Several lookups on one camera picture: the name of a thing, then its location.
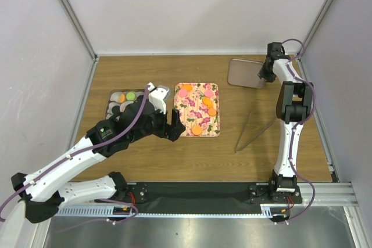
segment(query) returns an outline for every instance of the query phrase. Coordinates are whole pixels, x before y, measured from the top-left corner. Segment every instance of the food item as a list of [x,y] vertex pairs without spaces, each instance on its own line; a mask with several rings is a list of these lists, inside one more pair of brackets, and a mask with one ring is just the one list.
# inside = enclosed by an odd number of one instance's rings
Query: food item
[[188,91],[184,88],[180,89],[180,91],[178,92],[178,95],[180,95],[182,98],[183,97],[186,97],[188,95]]
[[134,101],[135,100],[135,93],[133,91],[127,93],[127,100]]
[[116,103],[123,103],[125,100],[126,100],[126,96],[122,92],[112,93],[110,97],[110,101],[116,102]]
[[195,126],[191,129],[191,132],[192,132],[195,136],[199,136],[199,135],[201,135],[201,133],[203,132],[203,129],[202,129],[202,127],[200,127],[199,125],[195,125]]
[[206,105],[207,107],[213,107],[212,101],[207,97],[203,98],[203,104]]
[[208,97],[208,98],[212,98],[213,95],[214,95],[214,93],[213,93],[212,90],[207,89],[207,90],[204,92],[204,95],[205,95],[206,97]]
[[217,111],[213,107],[210,107],[209,110],[208,110],[208,114],[210,116],[216,116],[217,115]]
[[190,84],[184,84],[181,89],[186,89],[187,91],[192,91],[192,86]]

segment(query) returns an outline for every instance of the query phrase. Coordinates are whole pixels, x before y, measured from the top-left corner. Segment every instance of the wooden table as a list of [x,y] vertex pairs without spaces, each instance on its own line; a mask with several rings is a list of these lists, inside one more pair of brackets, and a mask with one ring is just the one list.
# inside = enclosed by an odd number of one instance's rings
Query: wooden table
[[[228,64],[236,57],[264,61],[260,55],[101,57],[79,139],[103,119],[110,90],[144,88],[148,82],[165,85],[173,92],[179,82],[215,82],[219,86],[221,134],[217,138],[183,137],[176,142],[148,136],[82,172],[76,180],[120,171],[129,181],[267,181],[277,160],[279,121],[242,152],[235,154],[235,145],[250,111],[243,142],[274,118],[281,85],[278,79],[263,89],[229,85]],[[168,108],[172,106],[173,95],[167,103]],[[314,119],[302,131],[298,171],[312,181],[331,181]]]

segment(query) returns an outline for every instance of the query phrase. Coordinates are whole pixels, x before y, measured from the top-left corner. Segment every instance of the metal floor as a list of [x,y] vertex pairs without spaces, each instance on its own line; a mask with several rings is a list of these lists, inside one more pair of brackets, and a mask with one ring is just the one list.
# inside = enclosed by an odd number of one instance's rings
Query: metal floor
[[54,217],[44,247],[355,247],[343,207],[310,208],[290,225],[249,218],[135,218],[55,232],[86,220]]

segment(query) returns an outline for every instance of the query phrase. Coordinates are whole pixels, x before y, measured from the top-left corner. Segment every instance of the orange ball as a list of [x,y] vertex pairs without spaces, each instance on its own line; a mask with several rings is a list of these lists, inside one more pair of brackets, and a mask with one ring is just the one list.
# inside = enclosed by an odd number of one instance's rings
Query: orange ball
[[191,132],[195,135],[195,136],[199,136],[203,133],[203,129],[202,127],[200,127],[199,125],[195,125],[192,129],[191,129]]

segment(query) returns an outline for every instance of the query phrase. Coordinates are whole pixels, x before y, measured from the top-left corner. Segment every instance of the orange slice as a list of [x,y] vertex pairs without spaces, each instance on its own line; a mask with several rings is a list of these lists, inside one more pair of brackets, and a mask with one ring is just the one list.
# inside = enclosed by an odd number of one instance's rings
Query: orange slice
[[195,136],[199,136],[199,135],[201,135],[201,133],[203,132],[203,129],[202,129],[202,127],[200,127],[199,125],[195,125],[195,126],[191,129],[191,132],[192,132]]
[[126,101],[126,96],[125,96],[125,94],[121,94],[120,96],[119,96],[119,103],[124,103]]
[[208,114],[210,116],[216,116],[217,111],[214,108],[210,107],[209,110],[208,110]]
[[187,91],[192,91],[192,86],[189,84],[184,84],[181,88],[186,89]]
[[212,101],[207,97],[203,98],[203,104],[206,105],[207,107],[213,107]]

